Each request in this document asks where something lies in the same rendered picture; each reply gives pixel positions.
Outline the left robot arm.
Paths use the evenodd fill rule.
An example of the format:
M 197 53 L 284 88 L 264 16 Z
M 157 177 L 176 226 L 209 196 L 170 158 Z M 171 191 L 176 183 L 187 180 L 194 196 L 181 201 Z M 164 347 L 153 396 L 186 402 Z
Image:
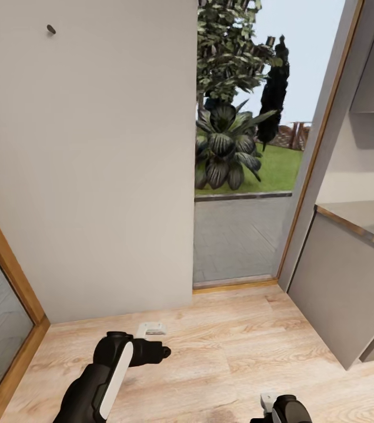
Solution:
M 107 332 L 82 376 L 65 392 L 61 410 L 53 423 L 106 423 L 129 367 L 160 364 L 171 355 L 161 341 L 148 341 L 149 335 L 166 335 L 167 324 L 140 323 L 136 339 L 124 332 Z

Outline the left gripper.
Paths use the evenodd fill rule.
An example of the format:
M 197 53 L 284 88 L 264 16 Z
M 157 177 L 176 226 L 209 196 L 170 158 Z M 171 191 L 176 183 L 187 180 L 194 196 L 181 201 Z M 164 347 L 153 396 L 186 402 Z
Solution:
M 148 341 L 144 339 L 137 339 L 141 345 L 141 356 L 135 366 L 145 364 L 160 364 L 163 359 L 171 355 L 171 349 L 167 346 L 162 346 L 161 341 Z

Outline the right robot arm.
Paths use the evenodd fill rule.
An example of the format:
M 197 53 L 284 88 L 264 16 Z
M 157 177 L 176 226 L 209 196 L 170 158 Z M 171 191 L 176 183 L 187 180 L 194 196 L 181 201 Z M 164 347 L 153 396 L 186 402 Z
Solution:
M 261 393 L 264 418 L 252 418 L 250 423 L 312 423 L 306 407 L 295 395 Z

